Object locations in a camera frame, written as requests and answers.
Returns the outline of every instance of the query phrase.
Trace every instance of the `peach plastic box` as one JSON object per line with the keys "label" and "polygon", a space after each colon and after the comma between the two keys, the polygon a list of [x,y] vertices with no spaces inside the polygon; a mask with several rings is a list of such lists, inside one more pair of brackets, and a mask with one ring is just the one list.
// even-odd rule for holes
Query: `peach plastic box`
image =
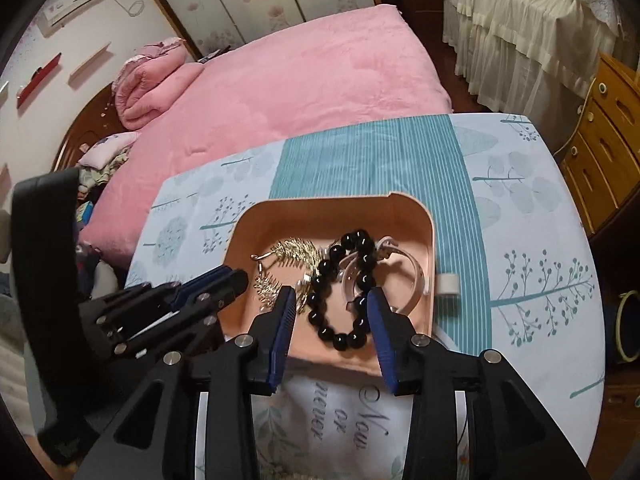
{"label": "peach plastic box", "polygon": [[[327,247],[336,238],[357,228],[366,229],[375,240],[391,236],[400,248],[420,263],[427,291],[409,314],[419,333],[431,335],[434,291],[435,232],[429,211],[415,198],[393,192],[388,196],[344,198],[301,198],[267,200],[247,209],[238,219],[225,253],[224,264],[244,269],[249,275],[247,292],[220,313],[226,336],[247,332],[260,313],[262,303],[253,287],[258,273],[252,254],[264,254],[278,240],[304,238],[316,247]],[[284,285],[295,286],[304,269],[263,261],[265,270]],[[374,270],[379,286],[391,306],[403,306],[411,295],[414,268],[407,258],[392,254]],[[296,316],[289,355],[319,364],[380,375],[380,367],[371,336],[359,350],[338,352],[318,338],[306,314]],[[326,300],[326,317],[336,332],[352,330],[353,315],[346,309],[340,283],[334,283]]]}

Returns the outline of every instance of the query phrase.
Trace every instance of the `air conditioner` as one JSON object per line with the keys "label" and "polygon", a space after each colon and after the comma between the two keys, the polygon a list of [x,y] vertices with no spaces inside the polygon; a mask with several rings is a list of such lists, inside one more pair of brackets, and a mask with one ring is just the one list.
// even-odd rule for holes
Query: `air conditioner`
{"label": "air conditioner", "polygon": [[47,5],[42,11],[41,19],[38,20],[40,31],[44,36],[48,36],[72,12],[94,1],[95,0],[57,0]]}

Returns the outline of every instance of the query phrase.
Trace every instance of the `wooden headboard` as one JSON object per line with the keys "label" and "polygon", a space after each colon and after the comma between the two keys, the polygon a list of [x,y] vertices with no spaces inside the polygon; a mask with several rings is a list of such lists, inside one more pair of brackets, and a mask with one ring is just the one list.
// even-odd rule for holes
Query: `wooden headboard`
{"label": "wooden headboard", "polygon": [[83,155],[83,144],[93,146],[104,137],[126,131],[116,113],[109,83],[87,103],[66,132],[51,171],[73,167]]}

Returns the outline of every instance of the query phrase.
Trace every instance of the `black bead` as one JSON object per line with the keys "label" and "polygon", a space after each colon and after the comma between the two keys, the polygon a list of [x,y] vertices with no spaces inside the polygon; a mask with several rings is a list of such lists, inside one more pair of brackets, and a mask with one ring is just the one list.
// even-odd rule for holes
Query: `black bead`
{"label": "black bead", "polygon": [[353,329],[356,332],[368,334],[369,332],[371,332],[371,329],[369,328],[369,320],[364,316],[358,316],[353,322]]}
{"label": "black bead", "polygon": [[356,250],[360,254],[371,254],[376,248],[376,243],[371,238],[358,238]]}
{"label": "black bead", "polygon": [[322,274],[315,274],[309,282],[311,288],[318,294],[324,294],[329,285],[329,281]]}
{"label": "black bead", "polygon": [[341,245],[334,245],[329,248],[329,259],[334,264],[339,264],[340,260],[347,255],[347,251]]}
{"label": "black bead", "polygon": [[347,335],[340,333],[334,335],[334,348],[338,352],[344,352],[347,349]]}
{"label": "black bead", "polygon": [[324,325],[324,314],[319,310],[312,310],[307,316],[307,319],[313,326]]}
{"label": "black bead", "polygon": [[318,272],[332,280],[338,275],[338,268],[331,260],[321,260],[318,264]]}
{"label": "black bead", "polygon": [[347,233],[340,238],[340,245],[347,251],[353,251],[356,248],[356,238],[354,233]]}
{"label": "black bead", "polygon": [[376,286],[376,279],[373,277],[373,274],[369,274],[368,272],[361,272],[356,278],[356,285],[362,292],[367,294],[373,287]]}
{"label": "black bead", "polygon": [[371,272],[377,264],[376,257],[373,254],[360,254],[358,256],[358,267],[360,270],[368,270]]}
{"label": "black bead", "polygon": [[367,295],[363,294],[353,300],[353,308],[356,311],[356,316],[367,317]]}
{"label": "black bead", "polygon": [[312,309],[317,309],[322,306],[322,295],[319,292],[311,291],[306,296],[306,304],[310,306]]}
{"label": "black bead", "polygon": [[334,335],[335,335],[334,329],[331,328],[330,326],[321,326],[318,329],[318,337],[325,343],[328,343],[329,341],[333,341]]}
{"label": "black bead", "polygon": [[367,342],[367,335],[360,330],[353,330],[347,336],[347,343],[351,348],[362,348]]}
{"label": "black bead", "polygon": [[364,240],[364,238],[371,238],[369,236],[369,233],[367,233],[364,229],[356,229],[356,231],[353,234],[356,237],[356,243],[358,240]]}

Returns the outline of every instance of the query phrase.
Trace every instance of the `table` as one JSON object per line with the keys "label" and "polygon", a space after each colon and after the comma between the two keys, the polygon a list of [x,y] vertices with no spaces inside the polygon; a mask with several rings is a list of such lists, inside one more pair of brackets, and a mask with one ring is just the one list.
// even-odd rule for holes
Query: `table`
{"label": "table", "polygon": [[[431,211],[436,272],[460,275],[458,300],[436,298],[434,336],[468,354],[502,352],[586,462],[604,380],[600,291],[574,202],[523,116],[451,114],[356,124],[174,176],[151,208],[127,284],[184,282],[219,265],[238,217],[261,200],[393,190],[415,196]],[[204,397],[201,402],[206,406]],[[465,410],[462,399],[458,404],[464,478]],[[318,405],[320,438],[310,425]],[[254,399],[263,477],[291,471],[325,479],[399,479],[410,410],[411,400],[392,397],[378,378],[293,362],[276,395]],[[200,431],[200,469],[203,439]]]}

